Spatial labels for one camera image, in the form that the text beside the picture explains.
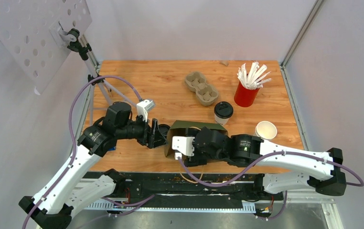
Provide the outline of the cardboard cup carrier stack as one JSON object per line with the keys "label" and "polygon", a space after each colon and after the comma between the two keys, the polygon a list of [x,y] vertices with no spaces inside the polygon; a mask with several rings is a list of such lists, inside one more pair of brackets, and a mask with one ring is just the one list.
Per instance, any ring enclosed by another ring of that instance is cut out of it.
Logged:
{"label": "cardboard cup carrier stack", "polygon": [[184,82],[188,89],[195,93],[199,103],[203,106],[212,105],[218,98],[219,92],[201,72],[191,72],[186,75]]}

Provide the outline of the black coffee cup lid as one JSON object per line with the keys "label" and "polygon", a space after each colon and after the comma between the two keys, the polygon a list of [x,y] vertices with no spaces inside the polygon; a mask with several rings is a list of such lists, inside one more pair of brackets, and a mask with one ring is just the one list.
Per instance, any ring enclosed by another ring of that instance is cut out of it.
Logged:
{"label": "black coffee cup lid", "polygon": [[218,102],[214,107],[214,114],[218,118],[227,119],[230,118],[234,113],[233,106],[226,101]]}

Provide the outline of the white paper coffee cup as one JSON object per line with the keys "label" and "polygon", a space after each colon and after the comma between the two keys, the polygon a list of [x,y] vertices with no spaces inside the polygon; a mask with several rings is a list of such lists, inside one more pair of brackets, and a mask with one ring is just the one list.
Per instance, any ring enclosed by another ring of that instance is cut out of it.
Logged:
{"label": "white paper coffee cup", "polygon": [[220,124],[220,125],[225,125],[227,124],[227,122],[229,121],[229,117],[225,118],[225,117],[219,117],[217,116],[216,114],[214,115],[214,120],[217,124]]}

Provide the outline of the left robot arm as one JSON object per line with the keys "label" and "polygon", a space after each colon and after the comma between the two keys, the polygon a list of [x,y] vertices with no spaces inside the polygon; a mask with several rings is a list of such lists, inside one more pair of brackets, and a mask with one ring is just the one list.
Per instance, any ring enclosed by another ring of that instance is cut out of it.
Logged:
{"label": "left robot arm", "polygon": [[137,116],[131,119],[132,108],[126,102],[114,102],[106,115],[86,128],[76,142],[75,149],[49,183],[34,196],[24,196],[19,206],[43,229],[65,229],[71,220],[96,200],[126,191],[125,177],[110,169],[92,184],[75,191],[80,179],[118,140],[135,139],[147,148],[166,145],[158,120],[149,124],[148,112],[155,106],[152,100],[137,103]]}

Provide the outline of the green paper bag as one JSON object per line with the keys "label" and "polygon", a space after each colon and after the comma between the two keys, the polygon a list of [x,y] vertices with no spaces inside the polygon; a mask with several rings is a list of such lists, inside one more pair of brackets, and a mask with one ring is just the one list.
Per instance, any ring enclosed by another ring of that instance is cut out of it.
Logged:
{"label": "green paper bag", "polygon": [[177,120],[172,124],[172,126],[170,127],[170,129],[168,131],[168,135],[167,135],[168,145],[165,146],[165,149],[164,149],[164,156],[166,158],[175,159],[174,158],[174,150],[172,150],[172,148],[171,148],[172,137],[173,136],[185,136],[185,131],[190,127],[197,128],[197,129],[203,129],[204,127],[207,127],[209,129],[226,130],[222,125],[217,124],[217,123],[206,123],[206,122],[194,122],[194,121]]}

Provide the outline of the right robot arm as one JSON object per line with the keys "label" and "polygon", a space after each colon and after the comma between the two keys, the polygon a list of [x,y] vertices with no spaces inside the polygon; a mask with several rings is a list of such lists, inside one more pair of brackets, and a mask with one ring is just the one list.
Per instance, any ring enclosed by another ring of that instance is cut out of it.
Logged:
{"label": "right robot arm", "polygon": [[225,161],[231,166],[272,166],[288,170],[282,174],[261,175],[252,186],[253,195],[265,199],[270,194],[296,189],[314,189],[327,196],[342,196],[347,184],[343,169],[343,152],[331,148],[311,152],[281,146],[258,136],[240,134],[227,136],[203,127],[195,136],[174,136],[175,159],[189,158],[197,153],[207,159]]}

